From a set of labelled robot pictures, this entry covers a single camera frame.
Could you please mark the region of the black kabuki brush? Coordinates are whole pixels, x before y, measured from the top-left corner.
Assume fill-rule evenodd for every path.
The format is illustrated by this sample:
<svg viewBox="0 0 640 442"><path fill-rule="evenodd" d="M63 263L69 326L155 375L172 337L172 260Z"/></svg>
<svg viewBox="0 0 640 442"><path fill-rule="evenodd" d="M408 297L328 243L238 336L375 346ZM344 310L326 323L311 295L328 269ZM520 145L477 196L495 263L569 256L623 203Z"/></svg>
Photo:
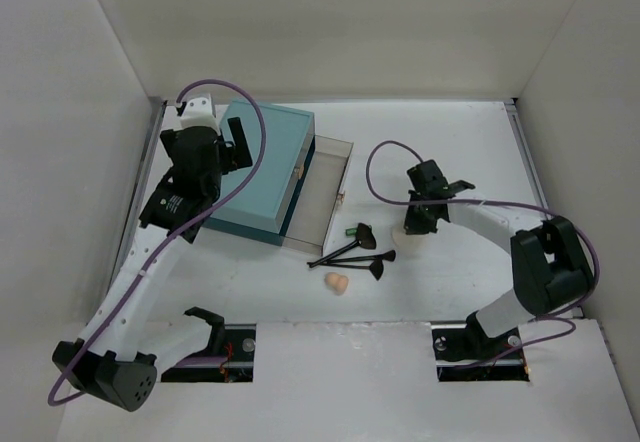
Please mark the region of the black kabuki brush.
<svg viewBox="0 0 640 442"><path fill-rule="evenodd" d="M376 238L373 234L372 228L369 225L359 223L356 227L354 238L350 243L319 258L316 261L308 262L307 266L309 268L315 268L356 248L362 248L365 250L373 250L377 248Z"/></svg>

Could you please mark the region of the black fan brush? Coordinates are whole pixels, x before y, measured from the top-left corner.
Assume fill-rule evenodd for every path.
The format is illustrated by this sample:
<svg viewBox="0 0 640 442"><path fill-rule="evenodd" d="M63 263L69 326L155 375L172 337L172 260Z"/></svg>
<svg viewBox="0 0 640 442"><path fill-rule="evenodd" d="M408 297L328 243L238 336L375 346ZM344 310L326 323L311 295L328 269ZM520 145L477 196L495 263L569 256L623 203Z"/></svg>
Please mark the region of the black fan brush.
<svg viewBox="0 0 640 442"><path fill-rule="evenodd" d="M380 280L384 274L384 264L380 260L374 260L369 264L342 264L342 263L326 263L324 267L329 268L342 268L351 270L364 270L369 272L375 280Z"/></svg>

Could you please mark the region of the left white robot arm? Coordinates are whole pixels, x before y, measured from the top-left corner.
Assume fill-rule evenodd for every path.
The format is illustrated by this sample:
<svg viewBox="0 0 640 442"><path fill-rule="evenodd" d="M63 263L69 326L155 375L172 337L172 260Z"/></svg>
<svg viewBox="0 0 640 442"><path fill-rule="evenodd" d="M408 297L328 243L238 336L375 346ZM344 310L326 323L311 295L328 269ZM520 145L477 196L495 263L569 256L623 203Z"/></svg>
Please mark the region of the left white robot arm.
<svg viewBox="0 0 640 442"><path fill-rule="evenodd" d="M52 354L78 396L134 412L165 371L194 354L210 361L223 352L224 319L208 310L192 307L154 336L145 326L176 262L212 211L228 202L222 176L239 169L254 174L262 160L251 156L240 118L227 123L229 140L209 126L161 132L171 166L140 215L129 254L89 324Z"/></svg>

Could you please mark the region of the thin black makeup brush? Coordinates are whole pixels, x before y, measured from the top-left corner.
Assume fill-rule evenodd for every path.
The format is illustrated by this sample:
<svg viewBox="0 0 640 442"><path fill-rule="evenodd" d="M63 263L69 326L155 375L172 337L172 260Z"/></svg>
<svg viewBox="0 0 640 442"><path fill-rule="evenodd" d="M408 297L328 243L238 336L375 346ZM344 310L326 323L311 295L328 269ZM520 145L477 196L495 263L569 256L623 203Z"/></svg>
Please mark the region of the thin black makeup brush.
<svg viewBox="0 0 640 442"><path fill-rule="evenodd" d="M375 255L335 258L327 261L327 264L336 265L336 264L348 264L348 263L355 263L355 262L368 262L368 261L373 262L376 260L394 262L396 260L396 256L397 254L395 250L389 250L387 252L384 252L381 254L375 254Z"/></svg>

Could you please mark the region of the white round powder puff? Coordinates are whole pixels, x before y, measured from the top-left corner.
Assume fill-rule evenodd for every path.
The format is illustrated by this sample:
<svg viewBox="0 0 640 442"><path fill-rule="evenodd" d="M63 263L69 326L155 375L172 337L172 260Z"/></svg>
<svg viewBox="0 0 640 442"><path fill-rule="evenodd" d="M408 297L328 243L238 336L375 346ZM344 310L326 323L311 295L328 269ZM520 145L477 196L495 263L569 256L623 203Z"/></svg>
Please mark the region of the white round powder puff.
<svg viewBox="0 0 640 442"><path fill-rule="evenodd" d="M406 256L419 254L424 249L427 238L426 235L407 234L401 225L393 227L391 237L397 252Z"/></svg>

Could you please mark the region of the peach makeup sponge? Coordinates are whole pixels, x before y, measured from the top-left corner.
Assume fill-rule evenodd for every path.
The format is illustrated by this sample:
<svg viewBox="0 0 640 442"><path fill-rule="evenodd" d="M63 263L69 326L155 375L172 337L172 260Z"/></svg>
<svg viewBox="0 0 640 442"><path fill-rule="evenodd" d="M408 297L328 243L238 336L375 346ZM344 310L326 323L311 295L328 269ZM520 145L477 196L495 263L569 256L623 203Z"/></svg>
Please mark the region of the peach makeup sponge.
<svg viewBox="0 0 640 442"><path fill-rule="evenodd" d="M330 272L325 275L325 285L336 295L343 295L349 285L349 278L345 275Z"/></svg>

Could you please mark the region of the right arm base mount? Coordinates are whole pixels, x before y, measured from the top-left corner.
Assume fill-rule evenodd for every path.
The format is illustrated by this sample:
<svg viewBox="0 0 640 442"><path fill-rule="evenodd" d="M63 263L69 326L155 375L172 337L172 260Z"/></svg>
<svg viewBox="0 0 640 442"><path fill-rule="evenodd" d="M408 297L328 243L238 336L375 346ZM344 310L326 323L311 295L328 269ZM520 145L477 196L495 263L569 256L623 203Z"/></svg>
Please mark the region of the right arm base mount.
<svg viewBox="0 0 640 442"><path fill-rule="evenodd" d="M514 328L493 339L482 342L479 348L463 341L464 327L460 324L434 326L433 349L439 382L528 382L524 351L519 349L503 358L493 357L517 347L520 332Z"/></svg>

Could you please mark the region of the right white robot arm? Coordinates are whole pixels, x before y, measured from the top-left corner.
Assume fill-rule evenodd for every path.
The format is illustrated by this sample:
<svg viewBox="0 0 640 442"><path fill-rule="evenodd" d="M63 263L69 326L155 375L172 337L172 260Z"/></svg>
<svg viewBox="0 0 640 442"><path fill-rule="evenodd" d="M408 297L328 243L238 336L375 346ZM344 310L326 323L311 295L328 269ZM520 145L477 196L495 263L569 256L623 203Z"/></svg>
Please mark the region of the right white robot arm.
<svg viewBox="0 0 640 442"><path fill-rule="evenodd" d="M595 289L595 267L569 219L530 204L483 199L473 184L448 181L433 160L415 165L407 175L412 188L406 235L434 234L444 221L478 234L511 260L511 289L471 313L463 328L436 336L437 356L449 362L495 357L518 326Z"/></svg>

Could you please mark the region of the clear acrylic drawer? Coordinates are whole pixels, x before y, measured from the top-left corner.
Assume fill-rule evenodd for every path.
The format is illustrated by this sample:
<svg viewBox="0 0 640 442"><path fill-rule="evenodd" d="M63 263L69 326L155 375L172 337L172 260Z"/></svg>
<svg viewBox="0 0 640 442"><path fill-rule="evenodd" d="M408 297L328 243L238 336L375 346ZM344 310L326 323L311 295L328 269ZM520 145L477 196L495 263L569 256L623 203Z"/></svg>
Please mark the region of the clear acrylic drawer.
<svg viewBox="0 0 640 442"><path fill-rule="evenodd" d="M301 188L292 199L283 248L315 257L324 254L335 213L344 201L353 146L349 141L314 137L313 153L299 178Z"/></svg>

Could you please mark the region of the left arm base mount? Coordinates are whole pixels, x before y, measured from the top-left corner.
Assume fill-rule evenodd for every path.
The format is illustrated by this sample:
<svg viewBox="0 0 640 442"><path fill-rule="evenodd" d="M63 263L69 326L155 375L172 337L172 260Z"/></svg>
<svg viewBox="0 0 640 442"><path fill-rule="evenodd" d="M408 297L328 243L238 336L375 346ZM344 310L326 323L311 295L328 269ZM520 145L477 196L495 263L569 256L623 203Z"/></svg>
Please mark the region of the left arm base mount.
<svg viewBox="0 0 640 442"><path fill-rule="evenodd" d="M185 315L204 321L207 344L166 370L163 383L251 383L254 378L257 326L227 324L208 310L193 307Z"/></svg>

